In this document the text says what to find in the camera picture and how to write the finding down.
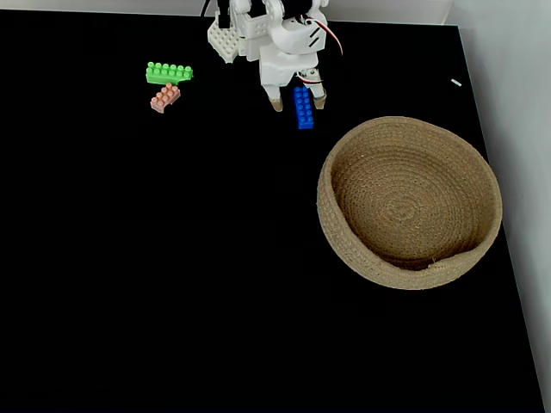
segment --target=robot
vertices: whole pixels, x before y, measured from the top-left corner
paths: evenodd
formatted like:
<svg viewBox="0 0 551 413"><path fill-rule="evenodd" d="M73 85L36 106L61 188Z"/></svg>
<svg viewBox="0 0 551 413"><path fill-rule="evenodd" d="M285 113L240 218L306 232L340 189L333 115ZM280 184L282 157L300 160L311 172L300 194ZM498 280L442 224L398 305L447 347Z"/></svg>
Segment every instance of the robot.
<svg viewBox="0 0 551 413"><path fill-rule="evenodd" d="M319 75L318 52L327 34L341 48L319 10L329 0L218 0L219 11L208 29L211 46L227 62L237 56L259 60L260 83L275 111L283 110L281 87L297 76L323 109L327 94Z"/></svg>

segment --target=woven basket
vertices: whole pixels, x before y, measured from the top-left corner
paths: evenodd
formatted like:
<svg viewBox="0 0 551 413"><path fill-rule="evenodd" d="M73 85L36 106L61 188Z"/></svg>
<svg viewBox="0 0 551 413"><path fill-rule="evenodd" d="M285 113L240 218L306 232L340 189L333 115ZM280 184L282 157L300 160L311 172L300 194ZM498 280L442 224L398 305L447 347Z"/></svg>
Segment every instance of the woven basket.
<svg viewBox="0 0 551 413"><path fill-rule="evenodd" d="M465 274L498 235L498 182L467 142L386 117L348 132L325 160L321 226L337 255L387 287L421 290Z"/></svg>

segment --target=lego brick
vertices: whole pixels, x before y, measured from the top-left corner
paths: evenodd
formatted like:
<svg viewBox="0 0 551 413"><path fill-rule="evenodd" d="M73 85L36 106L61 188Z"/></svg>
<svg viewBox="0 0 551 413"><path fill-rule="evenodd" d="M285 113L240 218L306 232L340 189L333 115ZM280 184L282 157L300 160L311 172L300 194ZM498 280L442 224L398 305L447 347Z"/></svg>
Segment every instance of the lego brick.
<svg viewBox="0 0 551 413"><path fill-rule="evenodd" d="M233 60L239 53L239 36L238 32L230 24L230 28L220 28L218 26L218 15L220 12L216 12L213 24L208 28L207 39L208 43L218 54L224 59L226 63L233 63Z"/></svg>
<svg viewBox="0 0 551 413"><path fill-rule="evenodd" d="M167 105L174 103L180 97L180 89L167 83L155 97L152 98L152 109L164 113Z"/></svg>
<svg viewBox="0 0 551 413"><path fill-rule="evenodd" d="M193 70L189 66L161 65L160 63L149 62L145 70L145 77L148 83L172 83L177 86L183 80L190 80L193 77Z"/></svg>
<svg viewBox="0 0 551 413"><path fill-rule="evenodd" d="M294 108L299 129L313 129L312 101L306 86L294 88Z"/></svg>

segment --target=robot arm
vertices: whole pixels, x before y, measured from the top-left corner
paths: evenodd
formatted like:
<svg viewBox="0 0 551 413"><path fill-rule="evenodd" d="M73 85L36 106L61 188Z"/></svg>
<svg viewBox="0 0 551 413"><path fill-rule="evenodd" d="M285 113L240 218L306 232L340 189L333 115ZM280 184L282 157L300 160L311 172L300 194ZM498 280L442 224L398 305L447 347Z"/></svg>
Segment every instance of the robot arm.
<svg viewBox="0 0 551 413"><path fill-rule="evenodd" d="M308 15L327 24L319 8L329 0L263 0L270 18L269 34L275 45L289 54L309 54L324 50L325 30L304 24L299 19Z"/></svg>

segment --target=black surface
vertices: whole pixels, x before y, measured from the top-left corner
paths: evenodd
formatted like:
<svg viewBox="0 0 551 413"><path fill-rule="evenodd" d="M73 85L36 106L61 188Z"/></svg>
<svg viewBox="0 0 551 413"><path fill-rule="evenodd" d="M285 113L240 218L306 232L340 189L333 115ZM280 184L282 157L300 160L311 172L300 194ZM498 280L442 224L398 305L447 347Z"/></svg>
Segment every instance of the black surface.
<svg viewBox="0 0 551 413"><path fill-rule="evenodd" d="M49 275L11 307L33 309L17 322L32 339L4 351L22 378L0 408L543 410L503 231L459 280L408 292L355 274L319 226L325 156L365 120L425 120L486 155L457 28L332 23L344 56L328 40L326 109L298 131L291 87L274 112L257 63L226 65L207 43L211 21L0 12L14 49L84 74L50 122L73 131L74 163L92 158L90 184L65 170L65 194L110 188L111 219L49 231L41 244L64 248L33 256ZM149 61L194 69L164 115Z"/></svg>
<svg viewBox="0 0 551 413"><path fill-rule="evenodd" d="M251 11L249 11L250 17L259 17L260 15L266 14L266 6L262 0L252 0L251 1Z"/></svg>
<svg viewBox="0 0 551 413"><path fill-rule="evenodd" d="M218 26L220 28L230 28L230 0L217 0L220 15L218 17Z"/></svg>
<svg viewBox="0 0 551 413"><path fill-rule="evenodd" d="M312 8L312 0L282 0L285 19L306 15Z"/></svg>

